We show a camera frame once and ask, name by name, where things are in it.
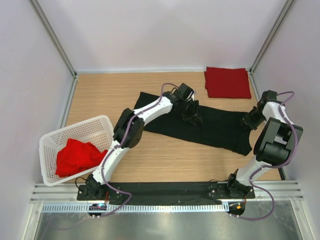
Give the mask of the black t shirt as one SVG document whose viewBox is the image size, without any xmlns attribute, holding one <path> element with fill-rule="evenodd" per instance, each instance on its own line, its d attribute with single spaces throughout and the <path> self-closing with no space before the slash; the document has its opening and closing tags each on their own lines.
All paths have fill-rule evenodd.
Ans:
<svg viewBox="0 0 320 240">
<path fill-rule="evenodd" d="M 170 112 L 148 123 L 144 130 L 187 142 L 227 149 L 244 156 L 252 151 L 251 130 L 242 122 L 246 112 L 226 111 L 203 105 L 199 110 L 203 124 L 193 125 L 184 122 L 175 113 Z"/>
</svg>

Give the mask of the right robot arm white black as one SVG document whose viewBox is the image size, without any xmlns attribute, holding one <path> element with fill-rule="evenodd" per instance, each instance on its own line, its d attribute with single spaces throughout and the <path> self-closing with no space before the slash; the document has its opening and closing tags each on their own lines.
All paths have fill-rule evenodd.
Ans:
<svg viewBox="0 0 320 240">
<path fill-rule="evenodd" d="M 225 192 L 231 198 L 241 198 L 253 191 L 253 183 L 267 171 L 278 169 L 290 163 L 296 153 L 303 128 L 294 124 L 286 114 L 285 101 L 279 101 L 279 93 L 267 90 L 253 109 L 242 119 L 242 124 L 256 130 L 265 126 L 253 148 L 253 158 L 242 168 L 231 174 L 225 185 Z"/>
</svg>

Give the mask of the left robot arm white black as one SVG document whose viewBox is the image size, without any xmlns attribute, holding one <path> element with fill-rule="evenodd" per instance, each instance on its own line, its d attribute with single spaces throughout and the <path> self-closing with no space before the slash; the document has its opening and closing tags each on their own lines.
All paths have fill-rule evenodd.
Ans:
<svg viewBox="0 0 320 240">
<path fill-rule="evenodd" d="M 107 184 L 116 166 L 124 155 L 141 141 L 145 126 L 153 120 L 176 112 L 185 123 L 203 123 L 199 101 L 194 97 L 195 91 L 185 83 L 179 86 L 169 83 L 169 86 L 173 86 L 172 90 L 164 91 L 166 85 L 164 83 L 161 86 L 160 96 L 155 101 L 137 109 L 123 110 L 114 127 L 109 150 L 97 169 L 85 181 L 86 194 L 90 198 L 101 200 L 105 196 L 108 191 Z"/>
</svg>

